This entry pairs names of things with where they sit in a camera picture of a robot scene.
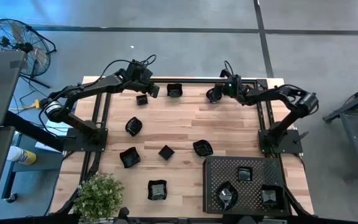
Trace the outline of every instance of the black metal frame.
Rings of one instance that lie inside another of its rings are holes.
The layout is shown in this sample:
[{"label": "black metal frame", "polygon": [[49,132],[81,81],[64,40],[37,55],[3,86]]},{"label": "black metal frame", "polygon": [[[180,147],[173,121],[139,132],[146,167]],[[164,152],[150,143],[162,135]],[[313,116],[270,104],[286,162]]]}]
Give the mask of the black metal frame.
[{"label": "black metal frame", "polygon": [[[210,84],[215,84],[215,83],[223,83],[224,79],[223,78],[151,78],[150,81],[152,81],[154,83],[210,83]],[[242,83],[246,84],[246,85],[252,85],[254,88],[263,88],[263,89],[268,88],[266,79],[242,79]],[[109,106],[110,106],[110,99],[111,99],[111,94],[107,93],[106,99],[105,99],[105,104],[104,104],[104,109],[103,109],[102,120],[101,120],[101,128],[102,129],[106,128],[106,123],[107,123],[107,119],[108,119],[108,110],[109,110]],[[100,102],[101,102],[101,94],[98,94],[96,96],[96,101],[95,101],[93,115],[92,115],[92,121],[94,123],[97,121]],[[266,101],[266,106],[267,106],[268,120],[269,120],[270,125],[272,125],[274,123],[272,105],[269,101]],[[257,103],[257,111],[258,111],[260,129],[265,130],[266,125],[265,125],[264,112],[263,112],[261,103]],[[94,161],[92,163],[91,168],[88,170],[90,155],[91,155],[91,152],[85,152],[85,157],[84,157],[84,161],[83,161],[83,167],[81,170],[79,184],[81,184],[83,181],[87,181],[99,169],[101,152],[95,152]],[[283,170],[282,158],[280,155],[277,155],[277,156],[280,160],[280,164],[282,167],[283,179],[285,182],[285,173]],[[64,204],[64,206],[61,209],[59,209],[59,211],[57,211],[55,214],[61,214],[61,215],[68,214],[68,212],[71,210],[72,206],[74,205],[74,199],[76,199],[77,193],[78,193],[78,189],[76,189],[73,192],[73,194],[71,195],[69,200],[67,200],[67,202]],[[287,203],[288,203],[288,208],[290,208],[289,205],[300,206],[300,204],[296,202],[294,197],[292,197],[292,198],[290,197],[289,200],[287,200]],[[309,213],[307,213],[304,209],[302,209],[302,207],[296,208],[295,210],[297,212],[301,212],[300,215],[309,215]],[[159,218],[159,217],[147,217],[147,218],[146,217],[144,217],[144,218],[136,217],[136,218],[142,222],[149,222],[149,223],[162,222],[162,221],[166,221],[166,220],[172,221],[172,219],[175,219],[177,221],[186,220],[186,222],[192,222],[192,223],[194,223],[194,222],[196,222],[196,223],[197,222],[200,222],[200,223],[205,223],[205,222],[222,223],[222,220],[223,220],[222,218]]]},{"label": "black metal frame", "polygon": [[18,132],[63,152],[63,141],[11,111],[6,113],[3,126],[13,126]]},{"label": "black metal frame", "polygon": [[346,103],[345,105],[340,107],[338,110],[335,110],[334,112],[330,113],[329,115],[324,116],[323,120],[326,123],[330,123],[335,118],[339,118],[341,113],[345,113],[346,111],[351,111],[351,110],[355,110],[355,109],[358,109],[358,97],[356,99]]}]

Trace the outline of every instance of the wooden table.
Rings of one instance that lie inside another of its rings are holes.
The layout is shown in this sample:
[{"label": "wooden table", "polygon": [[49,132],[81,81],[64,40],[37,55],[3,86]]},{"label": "wooden table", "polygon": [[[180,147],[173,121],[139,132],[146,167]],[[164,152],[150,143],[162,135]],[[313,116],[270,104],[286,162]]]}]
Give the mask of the wooden table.
[{"label": "wooden table", "polygon": [[[92,82],[96,78],[84,77],[83,82]],[[281,78],[268,78],[267,81],[269,88],[283,84]],[[184,84],[181,98],[168,97],[166,84],[158,85],[158,98],[149,96],[145,106],[137,106],[135,102],[135,96],[141,93],[126,90],[112,95],[107,123],[108,143],[99,171],[114,174],[123,183],[123,206],[131,211],[132,217],[221,217],[203,212],[201,169],[204,159],[195,154],[192,143],[200,139],[209,141],[215,156],[263,157],[257,139],[260,127],[256,106],[241,106],[228,97],[210,104],[205,93],[213,84]],[[90,120],[95,98],[79,100],[75,114]],[[280,101],[272,101],[272,109],[276,121],[288,114]],[[133,116],[143,122],[142,131],[135,137],[125,132],[125,124]],[[168,162],[158,155],[164,145],[175,151]],[[142,162],[124,169],[119,153],[132,146],[136,147]],[[77,187],[83,158],[84,153],[76,152],[63,162],[51,212],[61,208]],[[313,213],[301,162],[291,154],[284,154],[282,161],[288,188],[302,206]],[[148,200],[147,183],[159,179],[167,181],[167,199]]]}]

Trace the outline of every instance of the green plant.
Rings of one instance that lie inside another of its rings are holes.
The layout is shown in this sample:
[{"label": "green plant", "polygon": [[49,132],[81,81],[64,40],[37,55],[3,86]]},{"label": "green plant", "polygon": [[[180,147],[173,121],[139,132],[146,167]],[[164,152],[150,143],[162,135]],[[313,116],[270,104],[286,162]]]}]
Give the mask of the green plant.
[{"label": "green plant", "polygon": [[121,182],[112,175],[97,172],[78,186],[74,212],[80,213],[81,218],[90,223],[112,217],[122,203],[123,190]]}]

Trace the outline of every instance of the gray floor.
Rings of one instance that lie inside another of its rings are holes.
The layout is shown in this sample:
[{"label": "gray floor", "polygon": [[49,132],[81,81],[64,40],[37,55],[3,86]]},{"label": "gray floor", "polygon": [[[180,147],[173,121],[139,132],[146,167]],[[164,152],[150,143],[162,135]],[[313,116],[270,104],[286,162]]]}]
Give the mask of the gray floor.
[{"label": "gray floor", "polygon": [[[358,0],[260,0],[267,29],[358,30]],[[197,27],[255,29],[253,1],[30,1],[14,4],[0,0],[0,18],[10,17],[30,24],[115,27]],[[53,86],[49,91],[80,82],[84,75],[99,75],[117,58],[143,59],[157,54],[150,69],[158,76],[216,77],[223,60],[230,61],[243,77],[266,77],[258,34],[192,34],[151,32],[42,32],[54,41],[58,52],[40,77]],[[340,107],[358,90],[358,36],[268,35],[274,76],[286,83],[317,92],[320,110],[300,119],[300,131],[310,131],[302,140],[306,175],[315,214],[324,218],[358,221],[358,181],[344,182],[354,158],[339,120],[325,124],[322,116]],[[111,68],[114,72],[124,64]],[[29,92],[19,82],[15,95]],[[40,94],[28,97],[32,103]],[[38,122],[36,111],[22,116]],[[43,177],[53,183],[55,176]],[[23,177],[17,185],[39,185],[38,178]],[[52,187],[25,195],[16,210],[0,218],[41,215],[52,196]],[[32,207],[31,204],[44,204]]]}]

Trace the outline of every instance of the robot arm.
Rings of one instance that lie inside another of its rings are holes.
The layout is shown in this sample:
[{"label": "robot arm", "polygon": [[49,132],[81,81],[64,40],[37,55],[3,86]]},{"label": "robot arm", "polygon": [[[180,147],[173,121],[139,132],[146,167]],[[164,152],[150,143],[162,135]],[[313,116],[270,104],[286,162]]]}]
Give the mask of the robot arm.
[{"label": "robot arm", "polygon": [[309,93],[297,86],[282,85],[269,90],[256,90],[243,85],[241,76],[231,74],[228,69],[222,70],[220,77],[227,78],[224,83],[215,84],[215,87],[206,93],[206,97],[211,103],[220,100],[222,95],[236,99],[243,106],[251,106],[262,101],[280,100],[291,111],[281,122],[271,125],[263,137],[264,146],[279,147],[281,140],[286,136],[288,127],[298,118],[304,118],[318,110],[316,94]]},{"label": "robot arm", "polygon": [[[49,120],[62,122],[77,100],[100,93],[122,93],[124,90],[133,90],[148,93],[156,98],[160,87],[150,82],[152,75],[153,73],[141,62],[132,61],[127,70],[121,68],[96,82],[66,86],[61,91],[53,92],[41,101],[41,105]],[[67,99],[64,106],[57,101],[59,98]]]},{"label": "robot arm", "polygon": [[206,94],[212,103],[220,100],[222,95],[235,98],[243,106],[252,106],[262,101],[280,100],[299,118],[308,116],[318,106],[315,93],[309,93],[293,85],[275,86],[275,88],[269,90],[256,90],[241,84],[241,76],[232,75],[227,70],[222,70],[221,77],[227,77],[227,79],[223,84],[217,83]]}]

